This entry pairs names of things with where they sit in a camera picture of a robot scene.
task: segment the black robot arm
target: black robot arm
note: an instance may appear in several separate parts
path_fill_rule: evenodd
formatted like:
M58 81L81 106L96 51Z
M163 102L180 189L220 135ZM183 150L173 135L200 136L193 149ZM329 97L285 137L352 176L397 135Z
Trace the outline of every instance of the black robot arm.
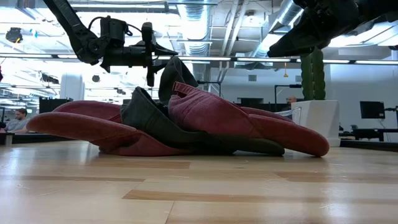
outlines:
M43 0L55 15L60 25L69 36L70 44L78 59L95 65L103 58L101 67L108 73L110 66L142 66L147 68L147 84L154 86L154 74L164 68L166 63L159 63L152 58L155 55L177 55L178 53L156 44L152 24L146 22L142 29L118 19L101 19L101 36L97 37L85 27L67 0ZM142 41L125 47L125 35L132 35L129 27L142 32Z
M385 14L397 14L396 0L294 0L304 9L299 23L269 49L269 57L299 56Z

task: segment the person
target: person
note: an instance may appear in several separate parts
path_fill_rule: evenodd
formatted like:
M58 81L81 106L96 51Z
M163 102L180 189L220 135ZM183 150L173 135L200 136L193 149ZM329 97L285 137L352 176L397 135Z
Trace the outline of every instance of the person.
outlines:
M292 109L292 103L297 102L297 98L294 96L290 96L286 99L287 107L285 107L282 111L288 111Z
M6 128L2 129L1 132L28 133L29 131L26 129L26 124L29 120L26 116L27 110L25 108L15 110L15 119L8 122Z

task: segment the wooden table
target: wooden table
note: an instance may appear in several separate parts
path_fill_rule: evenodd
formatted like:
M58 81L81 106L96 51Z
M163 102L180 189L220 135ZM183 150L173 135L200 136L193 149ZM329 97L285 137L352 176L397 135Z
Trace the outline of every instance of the wooden table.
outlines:
M398 223L398 154L119 157L0 147L1 224Z

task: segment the fluorescent light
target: fluorescent light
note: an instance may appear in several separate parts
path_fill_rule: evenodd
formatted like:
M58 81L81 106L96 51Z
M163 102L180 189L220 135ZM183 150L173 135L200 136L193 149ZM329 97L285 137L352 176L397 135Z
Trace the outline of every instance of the fluorescent light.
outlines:
M163 9L163 5L148 4L72 4L71 7L94 7L94 8L150 8Z
M0 54L0 57L8 57L8 58L52 58L51 55L47 55L47 54Z
M152 56L152 59L159 59L159 60L170 60L171 56Z
M398 61L392 60L357 60L355 63L360 65L398 65Z
M212 41L202 41L202 40L177 40L180 44L212 44Z
M349 60L330 60L330 59L324 59L323 63L349 63Z
M76 55L58 55L58 58L77 58Z
M15 110L18 110L18 109L21 109L21 108L25 108L25 106L2 106L2 107L4 107L5 109L15 109Z
M230 57L187 57L178 56L181 60L206 60L206 61L230 61Z
M237 58L239 62L290 62L287 58Z

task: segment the red towel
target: red towel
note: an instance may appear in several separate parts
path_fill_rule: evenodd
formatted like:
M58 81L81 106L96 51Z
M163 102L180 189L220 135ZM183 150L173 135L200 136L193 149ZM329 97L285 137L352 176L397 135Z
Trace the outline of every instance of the red towel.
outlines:
M322 135L277 114L242 109L212 93L179 82L175 83L174 91L169 116L187 130L264 138L314 156L324 156L329 151Z
M184 150L168 147L130 126L74 113L39 114L30 119L27 129L89 141L99 146L103 153L120 156L172 156L187 153Z
M101 118L121 124L120 106L97 101L73 101L65 103L53 112L74 113Z

